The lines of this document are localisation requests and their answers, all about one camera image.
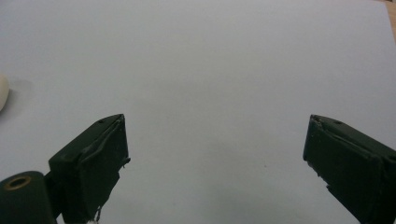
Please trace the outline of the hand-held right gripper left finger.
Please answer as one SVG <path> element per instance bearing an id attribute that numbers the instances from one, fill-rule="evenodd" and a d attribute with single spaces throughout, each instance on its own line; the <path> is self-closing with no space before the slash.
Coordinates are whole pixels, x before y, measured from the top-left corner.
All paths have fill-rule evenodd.
<path id="1" fill-rule="evenodd" d="M 48 183 L 54 213 L 66 223 L 86 223 L 107 202 L 131 160 L 125 117 L 97 120 L 49 159 Z"/>

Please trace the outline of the cream round object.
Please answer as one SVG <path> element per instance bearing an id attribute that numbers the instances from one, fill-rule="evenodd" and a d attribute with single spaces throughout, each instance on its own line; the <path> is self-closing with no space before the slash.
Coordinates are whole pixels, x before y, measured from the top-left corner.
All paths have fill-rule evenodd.
<path id="1" fill-rule="evenodd" d="M 7 103 L 9 95 L 9 82 L 8 79 L 0 74 L 0 111 L 4 108 Z"/>

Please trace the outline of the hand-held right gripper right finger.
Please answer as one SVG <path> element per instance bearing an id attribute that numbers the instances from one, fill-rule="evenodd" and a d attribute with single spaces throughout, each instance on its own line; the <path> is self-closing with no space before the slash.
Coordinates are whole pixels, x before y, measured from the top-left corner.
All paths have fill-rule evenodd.
<path id="1" fill-rule="evenodd" d="M 396 151 L 342 121 L 310 117 L 303 159 L 360 224 L 396 221 Z"/>

